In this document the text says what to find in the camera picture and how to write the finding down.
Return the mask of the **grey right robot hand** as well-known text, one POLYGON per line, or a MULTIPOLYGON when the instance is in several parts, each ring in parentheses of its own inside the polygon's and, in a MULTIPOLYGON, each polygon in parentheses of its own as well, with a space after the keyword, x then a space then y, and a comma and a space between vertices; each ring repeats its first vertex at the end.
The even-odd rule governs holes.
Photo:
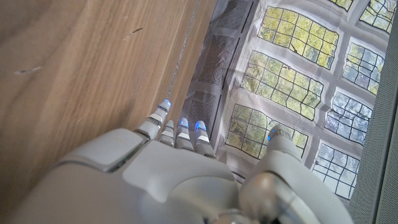
POLYGON ((164 100, 135 130, 119 128, 63 156, 8 223, 351 223, 305 167, 288 130, 242 184, 217 160, 206 126, 167 119, 164 100))

